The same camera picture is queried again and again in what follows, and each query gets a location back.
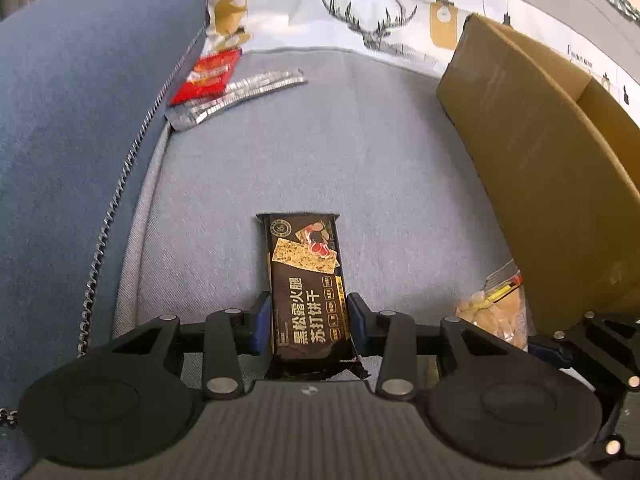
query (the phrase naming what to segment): zipper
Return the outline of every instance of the zipper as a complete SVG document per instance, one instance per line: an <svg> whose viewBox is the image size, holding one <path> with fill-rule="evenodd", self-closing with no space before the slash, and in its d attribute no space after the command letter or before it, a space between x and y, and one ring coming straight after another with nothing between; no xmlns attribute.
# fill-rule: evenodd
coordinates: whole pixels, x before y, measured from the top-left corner
<svg viewBox="0 0 640 480"><path fill-rule="evenodd" d="M122 171L120 172L120 177L118 179L118 183L116 184L115 192L113 193L113 197L109 202L107 213L102 220L102 227L100 228L100 234L98 235L98 240L95 245L94 257L92 258L91 262L89 279L86 282L84 301L82 302L82 314L79 325L80 333L78 336L78 357L84 356L89 348L91 314L94 307L95 295L98 287L100 268L102 267L102 262L104 261L104 250L106 249L107 243L109 242L109 231L115 219L118 206L120 205L120 200L122 199L122 193L124 192L124 187L127 184L127 179L129 178L131 170L133 169L133 165L138 158L140 146L142 145L142 141L145 139L149 124L151 124L151 121L155 117L158 108L162 104L162 100L164 99L164 96L166 95L169 87L174 82L174 79L178 75L178 72L180 72L180 70L184 66L184 62L186 61L187 56L191 53L193 47L198 41L198 38L202 35L204 30L204 26L200 28L198 33L191 40L191 43L187 46L187 50L185 51L185 53L178 60L178 63L175 65L173 71L171 72L171 74L169 74L169 77L162 85L160 92L154 100L153 106L146 113L145 120L143 121L142 126L140 126L140 130L136 135L136 138L133 140L133 144L129 149L129 153L127 153L127 156L124 160ZM5 423L9 426L9 428L15 428L18 425L18 411L9 410L7 408L0 408L0 426Z"/></svg>

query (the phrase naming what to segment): yellow label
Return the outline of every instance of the yellow label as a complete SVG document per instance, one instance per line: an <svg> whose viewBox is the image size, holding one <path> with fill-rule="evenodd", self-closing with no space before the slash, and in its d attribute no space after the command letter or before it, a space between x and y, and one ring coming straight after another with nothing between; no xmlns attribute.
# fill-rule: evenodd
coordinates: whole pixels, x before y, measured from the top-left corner
<svg viewBox="0 0 640 480"><path fill-rule="evenodd" d="M338 300L340 301L340 310L342 311L342 319L344 320L344 338L350 339L351 332L349 332L349 316L347 314L347 302L344 297L344 288L342 287L342 278L340 276L335 277L335 285L338 288Z"/></svg>
<svg viewBox="0 0 640 480"><path fill-rule="evenodd" d="M500 298L503 297L505 294L507 294L507 292L509 292L512 288L514 287L513 285L511 285L511 283L509 285L505 285L503 288L500 288L499 290L492 292L487 299L492 303L494 303L495 301L500 300Z"/></svg>

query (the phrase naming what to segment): red snack packet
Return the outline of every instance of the red snack packet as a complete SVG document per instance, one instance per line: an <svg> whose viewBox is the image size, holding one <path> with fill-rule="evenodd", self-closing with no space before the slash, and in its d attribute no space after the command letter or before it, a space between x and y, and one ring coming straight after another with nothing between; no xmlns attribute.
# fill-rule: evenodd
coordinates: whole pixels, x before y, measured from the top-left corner
<svg viewBox="0 0 640 480"><path fill-rule="evenodd" d="M242 50L236 48L213 56L201 57L170 105L175 106L196 97L212 99L220 97L241 54Z"/></svg>

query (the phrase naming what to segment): plastic food bag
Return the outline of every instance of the plastic food bag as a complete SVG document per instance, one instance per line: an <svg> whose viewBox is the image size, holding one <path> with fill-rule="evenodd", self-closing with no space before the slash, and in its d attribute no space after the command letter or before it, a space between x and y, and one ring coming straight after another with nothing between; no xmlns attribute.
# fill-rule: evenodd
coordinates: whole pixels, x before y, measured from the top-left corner
<svg viewBox="0 0 640 480"><path fill-rule="evenodd" d="M456 316L526 350L526 300L520 271L513 261L489 276L484 290L462 301L456 307Z"/></svg>

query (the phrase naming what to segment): deer antler print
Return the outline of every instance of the deer antler print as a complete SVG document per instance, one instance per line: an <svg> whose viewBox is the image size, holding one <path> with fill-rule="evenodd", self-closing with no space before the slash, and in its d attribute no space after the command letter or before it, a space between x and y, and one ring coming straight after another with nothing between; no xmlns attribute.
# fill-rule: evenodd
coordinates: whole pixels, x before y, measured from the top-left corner
<svg viewBox="0 0 640 480"><path fill-rule="evenodd" d="M364 46L368 49L385 52L386 54L391 54L392 56L404 57L406 55L404 52L406 47L403 44L387 43L384 41L384 39L388 38L391 35L389 29L404 27L407 23L409 23L414 18L415 13L418 11L418 6L415 6L411 14L407 16L404 5L400 3L399 0L395 1L400 9L399 16L391 19L389 10L385 9L385 19L381 22L378 22L375 30L365 30L360 26L360 20L354 17L351 13L351 2L347 4L344 12L341 11L336 0L329 0L329 3L327 3L326 0L322 0L322 4L324 5L324 8L327 10L330 16L332 16L336 20L339 20L340 22L346 23L349 30L360 34L362 36Z"/></svg>

